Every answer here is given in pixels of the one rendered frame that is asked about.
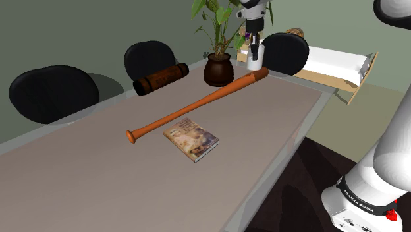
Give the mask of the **grey dining table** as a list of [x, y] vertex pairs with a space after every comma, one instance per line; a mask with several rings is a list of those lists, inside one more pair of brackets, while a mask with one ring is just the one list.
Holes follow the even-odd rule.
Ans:
[[0, 232], [243, 232], [334, 90], [271, 72], [188, 113], [220, 141], [198, 162], [163, 127], [129, 142], [212, 93], [204, 66], [1, 154]]

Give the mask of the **black round chair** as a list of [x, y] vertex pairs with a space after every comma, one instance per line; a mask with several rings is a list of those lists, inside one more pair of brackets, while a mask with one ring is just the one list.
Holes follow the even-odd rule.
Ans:
[[52, 65], [24, 72], [9, 86], [9, 99], [25, 118], [49, 124], [99, 102], [99, 90], [86, 72]]
[[138, 42], [124, 55], [124, 67], [132, 81], [162, 71], [176, 64], [171, 48], [160, 41]]
[[310, 53], [303, 37], [284, 32], [266, 37], [262, 45], [265, 48], [262, 66], [289, 76], [303, 69]]

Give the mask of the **orange wooden baseball bat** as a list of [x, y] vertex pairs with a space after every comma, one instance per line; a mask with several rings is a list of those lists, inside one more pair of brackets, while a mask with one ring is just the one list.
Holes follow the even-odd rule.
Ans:
[[137, 139], [139, 139], [140, 137], [144, 136], [145, 134], [157, 129], [158, 127], [169, 123], [170, 121], [188, 113], [191, 112], [203, 105], [206, 105], [208, 103], [214, 102], [215, 100], [218, 100], [222, 97], [225, 97], [231, 93], [234, 93], [238, 90], [241, 90], [265, 77], [267, 77], [267, 75], [269, 74], [269, 70], [266, 67], [262, 67], [261, 69], [257, 70], [257, 71], [252, 71], [238, 79], [236, 79], [235, 81], [233, 81], [232, 83], [212, 92], [211, 94], [209, 94], [208, 96], [164, 117], [161, 118], [149, 125], [146, 125], [142, 128], [133, 130], [133, 131], [126, 131], [126, 136], [128, 138], [128, 140], [134, 144], [135, 141]]

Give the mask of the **white cup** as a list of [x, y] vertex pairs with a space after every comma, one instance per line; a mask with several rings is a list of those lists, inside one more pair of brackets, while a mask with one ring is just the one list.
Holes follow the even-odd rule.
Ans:
[[251, 46], [248, 46], [248, 54], [247, 54], [247, 62], [246, 68], [250, 71], [258, 71], [262, 68], [263, 65], [263, 55], [264, 55], [265, 46], [260, 44], [258, 47], [258, 58], [253, 60], [253, 53], [251, 50]]

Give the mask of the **dark brown cylinder roll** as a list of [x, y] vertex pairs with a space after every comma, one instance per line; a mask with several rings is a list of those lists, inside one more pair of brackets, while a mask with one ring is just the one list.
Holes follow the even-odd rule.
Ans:
[[162, 71], [150, 74], [144, 78], [135, 80], [132, 84], [139, 96], [145, 96], [170, 83], [184, 78], [189, 74], [189, 71], [186, 63], [179, 63], [163, 69]]

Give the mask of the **green plant in brown pot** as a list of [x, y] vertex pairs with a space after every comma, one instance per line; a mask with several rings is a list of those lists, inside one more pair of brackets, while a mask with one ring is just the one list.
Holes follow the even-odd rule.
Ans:
[[[228, 2], [228, 5], [224, 7], [219, 4], [219, 0], [193, 0], [191, 9], [192, 18], [201, 13], [203, 20], [210, 20], [213, 25], [214, 36], [207, 35], [211, 42], [212, 53], [207, 56], [204, 81], [215, 87], [225, 86], [234, 80], [231, 56], [226, 53], [226, 50], [228, 48], [238, 50], [250, 39], [250, 34], [246, 31], [246, 19], [264, 19], [265, 25], [266, 13], [273, 14], [270, 0], [228, 0]], [[240, 29], [237, 28], [232, 36], [226, 37], [228, 21], [235, 7], [238, 8], [236, 17], [243, 20], [240, 26], [245, 27], [245, 33], [241, 34]], [[259, 44], [250, 43], [253, 60], [258, 58], [257, 52], [260, 44], [261, 42]]]

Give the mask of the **white bed with wooden frame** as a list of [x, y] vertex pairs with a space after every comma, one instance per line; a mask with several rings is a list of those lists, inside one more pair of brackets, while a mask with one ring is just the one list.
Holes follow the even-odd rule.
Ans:
[[[284, 34], [287, 38], [296, 42], [303, 41], [304, 32], [300, 28], [291, 28]], [[237, 51], [237, 61], [247, 63], [250, 58], [250, 40], [244, 43]], [[309, 54], [306, 64], [293, 76], [309, 80], [318, 84], [334, 87], [338, 90], [352, 92], [347, 105], [350, 105], [355, 95], [365, 82], [372, 70], [375, 58], [370, 59], [364, 55], [324, 49], [320, 47], [308, 46]]]

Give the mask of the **brown hardcover book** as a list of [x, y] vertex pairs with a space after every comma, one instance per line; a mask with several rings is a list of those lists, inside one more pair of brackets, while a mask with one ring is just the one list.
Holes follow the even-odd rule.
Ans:
[[219, 145], [219, 139], [189, 118], [174, 124], [163, 135], [194, 163]]

